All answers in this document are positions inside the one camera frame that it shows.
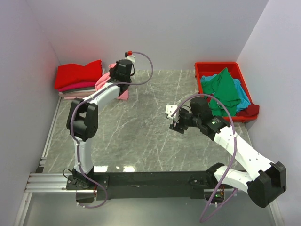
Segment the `blue t shirt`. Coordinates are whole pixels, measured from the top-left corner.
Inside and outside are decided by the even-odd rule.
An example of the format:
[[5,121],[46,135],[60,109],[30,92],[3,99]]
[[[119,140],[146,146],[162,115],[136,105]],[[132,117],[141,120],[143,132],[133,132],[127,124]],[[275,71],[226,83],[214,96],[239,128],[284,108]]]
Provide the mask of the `blue t shirt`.
[[[217,74],[211,75],[211,76],[202,76],[200,81],[207,82],[213,79],[214,77],[218,76]],[[251,101],[249,100],[249,97],[246,95],[245,91],[243,90],[241,86],[241,82],[239,79],[233,79],[235,88],[238,93],[238,97],[240,98],[240,103],[236,107],[236,113],[239,113],[240,111],[246,109],[250,104]]]

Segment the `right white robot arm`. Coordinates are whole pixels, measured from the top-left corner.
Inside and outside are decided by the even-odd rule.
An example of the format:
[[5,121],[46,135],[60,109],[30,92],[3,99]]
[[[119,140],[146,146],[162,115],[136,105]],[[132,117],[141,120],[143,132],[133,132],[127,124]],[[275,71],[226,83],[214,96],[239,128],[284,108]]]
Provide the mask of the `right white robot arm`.
[[230,185],[248,194],[259,207],[265,208],[286,191],[286,167],[281,162],[272,162],[257,152],[221,116],[213,116],[208,102],[202,97],[190,100],[188,111],[177,105],[167,105],[166,117],[173,122],[170,129],[184,133],[195,127],[216,144],[223,147],[245,169],[239,171],[230,166],[215,164],[208,169],[207,184],[217,188],[221,183]]

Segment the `black base beam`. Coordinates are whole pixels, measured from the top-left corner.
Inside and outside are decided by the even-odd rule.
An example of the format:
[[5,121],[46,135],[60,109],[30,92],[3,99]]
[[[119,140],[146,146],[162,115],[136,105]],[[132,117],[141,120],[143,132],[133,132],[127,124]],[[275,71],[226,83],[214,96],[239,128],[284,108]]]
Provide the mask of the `black base beam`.
[[68,176],[66,190],[92,192],[97,200],[130,198],[190,197],[203,199],[204,190],[218,181],[209,171],[95,172],[84,178],[78,172]]

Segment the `dark red t shirt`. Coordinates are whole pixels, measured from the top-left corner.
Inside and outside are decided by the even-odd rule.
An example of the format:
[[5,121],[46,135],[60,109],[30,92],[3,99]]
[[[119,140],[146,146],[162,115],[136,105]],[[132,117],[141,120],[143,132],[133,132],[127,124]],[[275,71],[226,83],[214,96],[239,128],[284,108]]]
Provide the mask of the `dark red t shirt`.
[[238,112],[237,117],[253,117],[259,114],[260,106],[251,103],[246,109]]

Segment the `folded light pink t shirt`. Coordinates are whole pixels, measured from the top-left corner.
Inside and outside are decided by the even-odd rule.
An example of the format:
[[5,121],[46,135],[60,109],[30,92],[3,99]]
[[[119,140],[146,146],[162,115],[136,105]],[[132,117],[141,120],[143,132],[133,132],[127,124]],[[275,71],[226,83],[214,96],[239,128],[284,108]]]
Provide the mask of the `folded light pink t shirt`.
[[64,97],[65,100],[73,100],[73,99],[76,99],[76,98],[79,98],[79,99],[84,99],[86,97],[83,97],[83,96],[76,96],[76,97]]

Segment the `aluminium rail frame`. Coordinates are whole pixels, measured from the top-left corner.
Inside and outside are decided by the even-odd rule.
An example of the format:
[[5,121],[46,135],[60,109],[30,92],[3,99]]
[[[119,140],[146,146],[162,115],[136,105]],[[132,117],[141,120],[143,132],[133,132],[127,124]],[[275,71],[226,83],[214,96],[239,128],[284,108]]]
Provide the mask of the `aluminium rail frame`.
[[63,99],[60,97],[58,99],[54,117],[52,119],[51,127],[49,129],[48,137],[46,140],[46,144],[43,150],[42,157],[39,162],[39,167],[37,169],[38,173],[31,173],[29,175],[28,181],[26,183],[26,187],[24,190],[24,194],[22,197],[22,201],[17,213],[17,217],[15,219],[14,225],[15,226],[24,226],[26,225],[25,219],[29,214],[29,206],[32,203],[32,196],[35,193],[43,193],[43,194],[68,194],[68,193],[75,193],[78,195],[85,194],[85,195],[93,195],[95,191],[93,190],[70,190],[66,189],[66,185],[69,181],[61,174],[61,173],[39,173],[44,168],[48,155],[49,149],[51,146],[51,141],[54,134],[54,127],[58,119],[58,112]]

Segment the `folded magenta t shirt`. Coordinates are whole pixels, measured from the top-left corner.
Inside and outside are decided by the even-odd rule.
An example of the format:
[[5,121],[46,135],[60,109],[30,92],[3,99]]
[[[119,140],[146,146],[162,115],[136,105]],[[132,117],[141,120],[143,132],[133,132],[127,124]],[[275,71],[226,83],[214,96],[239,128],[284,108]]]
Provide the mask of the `folded magenta t shirt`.
[[94,87],[96,82],[91,82],[91,81],[82,81],[74,84],[67,85],[65,87],[59,88],[59,92],[65,92],[69,91],[72,89],[79,89],[79,88],[87,88],[87,87]]

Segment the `folded grey t shirt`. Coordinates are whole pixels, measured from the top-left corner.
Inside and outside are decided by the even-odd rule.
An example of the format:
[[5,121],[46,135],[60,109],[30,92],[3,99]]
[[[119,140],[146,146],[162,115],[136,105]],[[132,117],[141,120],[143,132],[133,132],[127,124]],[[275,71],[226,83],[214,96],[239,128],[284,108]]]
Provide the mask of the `folded grey t shirt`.
[[77,88],[77,89],[70,89],[66,91],[62,91],[63,94],[67,93],[74,93],[74,92],[92,92],[95,91],[94,87],[82,87],[82,88]]

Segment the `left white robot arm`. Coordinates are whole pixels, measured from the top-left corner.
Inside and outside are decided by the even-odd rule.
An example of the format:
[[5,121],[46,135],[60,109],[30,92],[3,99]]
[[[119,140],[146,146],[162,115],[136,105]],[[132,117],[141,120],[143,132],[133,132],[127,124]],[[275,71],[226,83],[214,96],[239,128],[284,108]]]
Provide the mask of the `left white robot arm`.
[[109,66],[109,71],[95,84],[95,92],[71,103],[66,127],[75,147],[75,165],[71,183],[89,189],[94,183],[92,138],[98,130],[98,113],[114,99],[127,99],[131,77],[135,74],[132,60],[126,58]]

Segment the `green t shirt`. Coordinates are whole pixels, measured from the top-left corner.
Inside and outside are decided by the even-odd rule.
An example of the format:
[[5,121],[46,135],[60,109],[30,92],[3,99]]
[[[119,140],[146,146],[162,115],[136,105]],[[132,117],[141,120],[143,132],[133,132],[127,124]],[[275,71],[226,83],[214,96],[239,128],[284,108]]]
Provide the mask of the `green t shirt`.
[[202,76],[201,85],[203,93],[213,95],[227,108],[231,116],[236,115],[237,105],[241,100],[227,67],[215,76]]

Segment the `folded beige t shirt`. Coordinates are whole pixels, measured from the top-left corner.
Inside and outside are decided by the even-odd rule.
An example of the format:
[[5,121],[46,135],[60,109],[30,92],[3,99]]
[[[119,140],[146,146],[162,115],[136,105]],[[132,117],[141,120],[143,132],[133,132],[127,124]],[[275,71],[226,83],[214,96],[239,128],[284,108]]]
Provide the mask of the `folded beige t shirt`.
[[95,93],[94,90],[92,91],[81,91],[81,92],[70,92],[70,93],[63,93],[59,92],[60,97],[87,97]]

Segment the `folded red t shirt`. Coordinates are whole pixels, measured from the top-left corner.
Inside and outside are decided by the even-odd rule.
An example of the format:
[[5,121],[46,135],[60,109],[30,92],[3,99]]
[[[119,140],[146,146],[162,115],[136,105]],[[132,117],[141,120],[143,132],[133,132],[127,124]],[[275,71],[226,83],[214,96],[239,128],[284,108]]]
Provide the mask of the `folded red t shirt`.
[[85,66],[65,64],[57,68],[55,89],[79,82],[96,82],[102,76],[102,61],[96,60]]

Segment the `red plastic bin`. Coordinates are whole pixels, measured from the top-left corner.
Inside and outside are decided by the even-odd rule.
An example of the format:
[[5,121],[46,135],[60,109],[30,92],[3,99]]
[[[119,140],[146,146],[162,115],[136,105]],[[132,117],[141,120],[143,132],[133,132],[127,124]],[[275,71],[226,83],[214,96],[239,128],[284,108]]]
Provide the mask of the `red plastic bin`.
[[[198,84],[199,93],[203,93],[202,85],[201,85],[201,77],[202,76],[211,76],[214,74],[219,74],[221,70],[224,68],[228,68],[229,73],[231,74],[233,79],[239,79],[241,82],[241,86],[245,91],[246,95],[249,97],[249,100],[252,102],[251,96],[247,89],[246,83],[244,81],[243,75],[240,71],[240,68],[237,63],[234,62],[198,62],[195,63],[195,72],[196,72],[196,80]],[[206,98],[207,102],[209,103],[209,108],[212,111],[213,115],[223,116],[225,119],[229,119],[227,115],[227,108],[213,95],[211,98]],[[257,116],[253,117],[237,117],[232,116],[234,122],[249,122],[255,120]]]

